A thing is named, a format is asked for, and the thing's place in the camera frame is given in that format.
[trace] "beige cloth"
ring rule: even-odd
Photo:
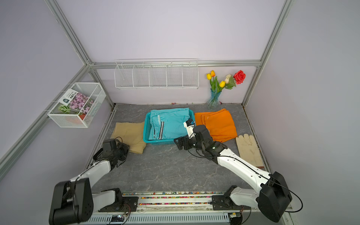
[[[122,142],[130,145],[130,152],[142,154],[146,143],[143,140],[144,124],[142,123],[116,123],[111,138],[121,137]]]
[[[253,166],[263,167],[260,150],[253,135],[244,134],[236,138],[240,157]]]

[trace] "blue glass vase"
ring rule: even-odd
[[[216,93],[210,89],[211,98],[206,102],[208,109],[217,109],[220,106],[219,96],[221,92]]]

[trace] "white wire basket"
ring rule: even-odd
[[[50,110],[48,116],[59,127],[87,128],[106,97],[103,87],[101,87],[100,83],[75,83],[71,86],[71,89],[88,96],[88,101],[90,99],[94,100],[84,119],[80,118],[80,115],[84,112],[84,107],[77,114],[64,114],[59,110],[59,107],[63,105],[59,102]]]
[[[197,59],[115,60],[118,89],[197,89]]]

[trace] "beige glove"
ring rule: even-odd
[[[238,146],[239,154],[242,159],[256,167],[264,166],[254,136],[249,136],[248,134],[244,134],[244,136],[239,135],[236,138],[236,145]]]

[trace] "orange towel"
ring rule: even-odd
[[[195,122],[196,125],[205,125],[214,141],[225,142],[238,136],[233,118],[226,109],[195,113]]]

